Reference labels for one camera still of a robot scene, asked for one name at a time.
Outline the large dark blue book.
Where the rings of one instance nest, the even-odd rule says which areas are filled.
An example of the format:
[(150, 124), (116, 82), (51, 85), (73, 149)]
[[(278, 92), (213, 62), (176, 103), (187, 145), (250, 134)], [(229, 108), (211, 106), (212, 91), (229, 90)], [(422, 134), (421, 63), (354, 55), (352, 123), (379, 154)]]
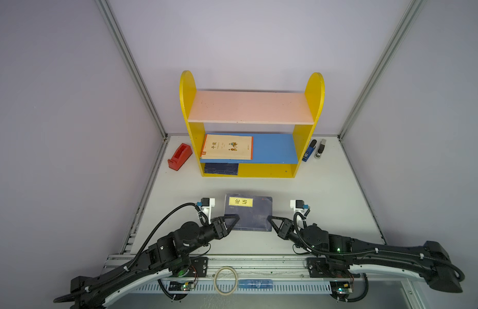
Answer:
[(228, 193), (225, 197), (225, 214), (237, 214), (240, 219), (234, 230), (271, 232), (267, 220), (272, 216), (273, 199), (269, 196)]

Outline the small dark blue poetry book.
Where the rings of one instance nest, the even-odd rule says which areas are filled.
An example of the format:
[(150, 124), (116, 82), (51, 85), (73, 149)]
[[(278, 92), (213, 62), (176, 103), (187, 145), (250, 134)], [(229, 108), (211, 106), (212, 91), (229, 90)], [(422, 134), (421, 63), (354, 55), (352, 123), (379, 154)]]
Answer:
[(212, 175), (237, 176), (239, 164), (205, 163), (204, 173)]

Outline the red-edged beige reading book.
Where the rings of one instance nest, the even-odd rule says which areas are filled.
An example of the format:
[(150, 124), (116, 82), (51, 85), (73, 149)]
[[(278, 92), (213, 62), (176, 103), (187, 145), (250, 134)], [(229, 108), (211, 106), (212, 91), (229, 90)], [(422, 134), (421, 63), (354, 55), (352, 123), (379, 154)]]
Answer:
[(252, 160), (253, 136), (206, 134), (200, 158), (204, 160)]

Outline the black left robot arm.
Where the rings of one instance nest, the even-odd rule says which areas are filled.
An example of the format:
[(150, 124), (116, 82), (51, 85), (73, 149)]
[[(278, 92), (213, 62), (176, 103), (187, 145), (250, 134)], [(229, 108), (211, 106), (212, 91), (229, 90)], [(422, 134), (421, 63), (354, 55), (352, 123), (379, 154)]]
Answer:
[(240, 221), (237, 214), (213, 218), (200, 226), (184, 223), (160, 238), (140, 257), (99, 277), (83, 278), (75, 288), (72, 308), (107, 308), (128, 293), (152, 281), (168, 278), (191, 266), (190, 254), (216, 239), (227, 237)]

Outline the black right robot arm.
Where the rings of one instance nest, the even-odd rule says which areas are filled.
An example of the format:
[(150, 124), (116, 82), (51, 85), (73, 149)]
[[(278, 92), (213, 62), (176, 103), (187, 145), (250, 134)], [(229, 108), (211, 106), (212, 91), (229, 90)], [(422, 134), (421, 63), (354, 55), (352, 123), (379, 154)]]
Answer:
[(330, 234), (316, 224), (300, 228), (295, 219), (268, 216), (277, 236), (293, 242), (317, 260), (323, 261), (323, 273), (329, 277), (354, 274), (355, 267), (367, 269), (373, 265), (384, 271), (400, 270), (424, 279), (433, 290), (461, 293), (460, 283), (465, 280), (463, 271), (455, 266), (444, 247), (434, 241), (422, 246), (396, 247), (364, 242), (348, 236)]

